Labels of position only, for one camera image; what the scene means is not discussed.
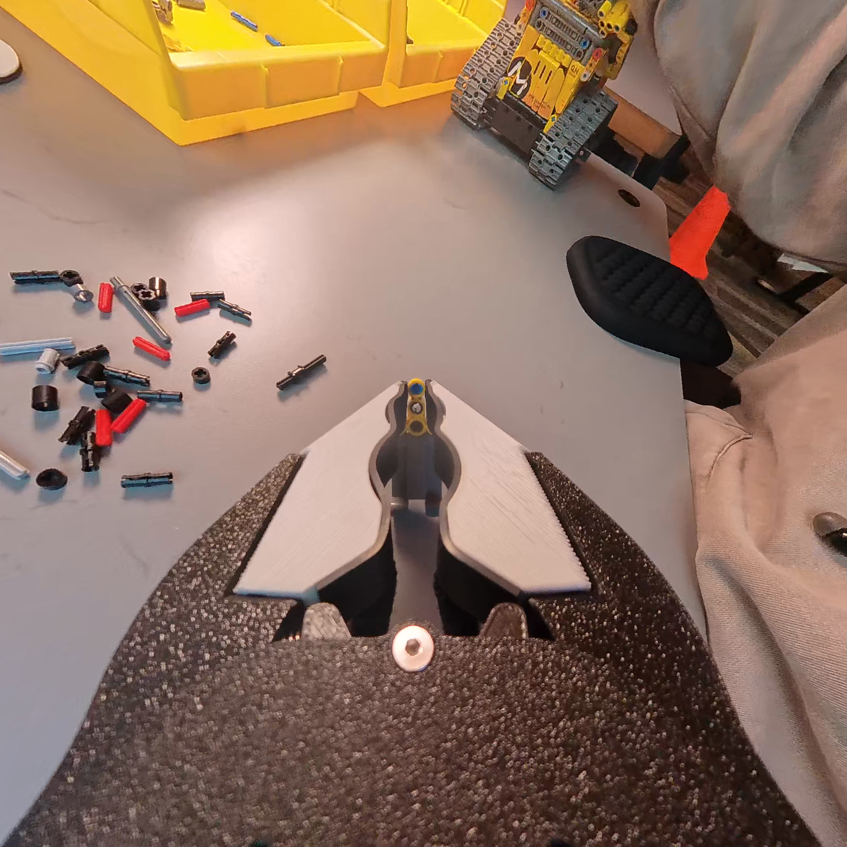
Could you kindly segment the yellow building block assembly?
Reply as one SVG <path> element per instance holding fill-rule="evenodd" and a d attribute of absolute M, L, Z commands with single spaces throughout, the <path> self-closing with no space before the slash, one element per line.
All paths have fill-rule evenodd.
<path fill-rule="evenodd" d="M 394 508 L 423 502 L 428 517 L 438 517 L 445 491 L 451 491 L 459 460 L 440 431 L 445 409 L 432 382 L 419 378 L 401 384 L 386 408 L 390 431 L 375 449 L 375 477 Z"/>

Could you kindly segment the blue grey pieces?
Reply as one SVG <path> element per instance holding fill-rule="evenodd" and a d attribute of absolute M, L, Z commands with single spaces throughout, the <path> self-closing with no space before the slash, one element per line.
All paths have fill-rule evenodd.
<path fill-rule="evenodd" d="M 258 23 L 217 1 L 152 1 L 170 52 L 258 48 L 284 43 Z"/>

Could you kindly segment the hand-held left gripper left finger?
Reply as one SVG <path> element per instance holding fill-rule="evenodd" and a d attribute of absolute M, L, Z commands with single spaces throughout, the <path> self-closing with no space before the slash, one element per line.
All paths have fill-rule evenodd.
<path fill-rule="evenodd" d="M 333 604 L 351 626 L 386 626 L 397 588 L 390 493 L 376 455 L 397 432 L 399 382 L 304 451 L 243 561 L 239 596 Z"/>

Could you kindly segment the person's right forearm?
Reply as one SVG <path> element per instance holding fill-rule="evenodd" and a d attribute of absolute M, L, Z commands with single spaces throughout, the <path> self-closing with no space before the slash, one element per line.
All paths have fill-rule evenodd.
<path fill-rule="evenodd" d="M 846 264 L 846 5 L 632 2 L 684 133 L 757 235 Z"/>

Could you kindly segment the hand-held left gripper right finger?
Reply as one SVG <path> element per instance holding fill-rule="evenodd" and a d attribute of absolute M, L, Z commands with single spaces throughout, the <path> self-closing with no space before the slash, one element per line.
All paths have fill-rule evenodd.
<path fill-rule="evenodd" d="M 439 597 L 478 623 L 503 602 L 590 592 L 591 581 L 526 448 L 440 385 Z"/>

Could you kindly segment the yellow plastic bin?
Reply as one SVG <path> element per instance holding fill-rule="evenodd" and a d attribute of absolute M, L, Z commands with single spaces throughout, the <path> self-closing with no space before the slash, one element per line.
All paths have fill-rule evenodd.
<path fill-rule="evenodd" d="M 352 109 L 387 49 L 329 2 L 225 2 L 282 48 L 170 52 L 151 2 L 7 1 L 2 9 L 179 145 Z"/>
<path fill-rule="evenodd" d="M 384 108 L 451 91 L 503 18 L 505 1 L 329 1 L 386 46 L 380 83 L 362 94 Z"/>

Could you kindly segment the person's torso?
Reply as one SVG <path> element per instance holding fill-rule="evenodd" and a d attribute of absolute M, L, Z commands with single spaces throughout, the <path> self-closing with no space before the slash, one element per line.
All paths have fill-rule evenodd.
<path fill-rule="evenodd" d="M 736 378 L 686 403 L 708 636 L 759 756 L 823 845 L 845 845 L 846 315 L 840 291 Z"/>

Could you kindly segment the orange traffic cone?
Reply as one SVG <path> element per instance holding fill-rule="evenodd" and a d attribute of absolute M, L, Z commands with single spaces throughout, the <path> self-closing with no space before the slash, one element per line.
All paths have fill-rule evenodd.
<path fill-rule="evenodd" d="M 725 192 L 711 186 L 670 237 L 670 261 L 695 279 L 708 275 L 706 257 L 729 212 Z"/>

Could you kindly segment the pile of black red pieces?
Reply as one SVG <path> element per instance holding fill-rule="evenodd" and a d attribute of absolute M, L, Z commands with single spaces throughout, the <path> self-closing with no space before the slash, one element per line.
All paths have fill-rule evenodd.
<path fill-rule="evenodd" d="M 14 271 L 9 273 L 9 277 L 19 286 L 63 285 L 79 303 L 87 304 L 93 300 L 93 292 L 87 288 L 76 270 Z M 155 317 L 155 312 L 165 302 L 167 294 L 166 281 L 161 277 L 151 277 L 147 283 L 132 285 L 112 277 L 98 288 L 97 310 L 102 315 L 110 314 L 113 299 L 117 295 L 157 341 L 154 343 L 149 338 L 136 336 L 132 339 L 133 347 L 166 364 L 171 360 L 170 346 L 173 340 Z M 224 291 L 193 291 L 189 297 L 189 302 L 174 307 L 177 318 L 188 318 L 214 308 L 244 323 L 251 321 L 251 312 L 230 302 Z M 220 360 L 235 342 L 235 333 L 224 333 L 208 350 L 206 355 L 209 362 Z M 2 357 L 35 354 L 38 354 L 35 362 L 38 374 L 52 375 L 61 364 L 74 372 L 75 378 L 81 383 L 90 386 L 97 399 L 99 405 L 96 407 L 82 405 L 58 436 L 62 444 L 79 446 L 80 467 L 84 473 L 100 470 L 102 452 L 111 448 L 113 437 L 131 429 L 150 404 L 181 404 L 184 399 L 180 390 L 154 389 L 148 375 L 107 364 L 105 360 L 111 353 L 103 344 L 76 349 L 75 341 L 69 337 L 2 342 Z M 320 354 L 298 365 L 277 382 L 276 389 L 282 392 L 299 383 L 326 362 L 326 355 Z M 32 388 L 30 407 L 33 412 L 57 412 L 59 405 L 57 386 L 42 382 Z M 30 477 L 30 471 L 3 450 L 1 465 L 2 474 L 11 480 L 26 481 Z M 172 472 L 143 472 L 125 474 L 120 484 L 125 490 L 153 488 L 171 485 L 173 479 Z M 58 491 L 67 484 L 67 476 L 58 468 L 46 468 L 37 473 L 36 482 L 44 490 Z"/>

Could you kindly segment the yellow toy robot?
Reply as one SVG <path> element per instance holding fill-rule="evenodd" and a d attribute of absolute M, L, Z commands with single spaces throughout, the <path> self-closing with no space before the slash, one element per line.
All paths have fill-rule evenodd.
<path fill-rule="evenodd" d="M 626 1 L 527 1 L 499 22 L 467 61 L 451 111 L 489 129 L 555 189 L 588 159 L 618 107 L 616 79 L 638 25 Z"/>

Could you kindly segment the grey desk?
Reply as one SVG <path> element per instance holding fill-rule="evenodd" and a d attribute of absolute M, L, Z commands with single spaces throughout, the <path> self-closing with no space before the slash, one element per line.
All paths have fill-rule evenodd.
<path fill-rule="evenodd" d="M 2 361 L 2 839 L 69 747 L 112 652 L 182 552 L 286 454 L 398 379 L 439 381 L 545 454 L 704 630 L 678 365 L 601 331 L 564 256 L 603 233 L 667 255 L 665 205 L 590 160 L 558 192 L 440 96 L 180 147 L 17 20 L 2 86 L 2 339 L 105 344 L 182 390 L 79 471 L 91 402 L 30 409 Z"/>

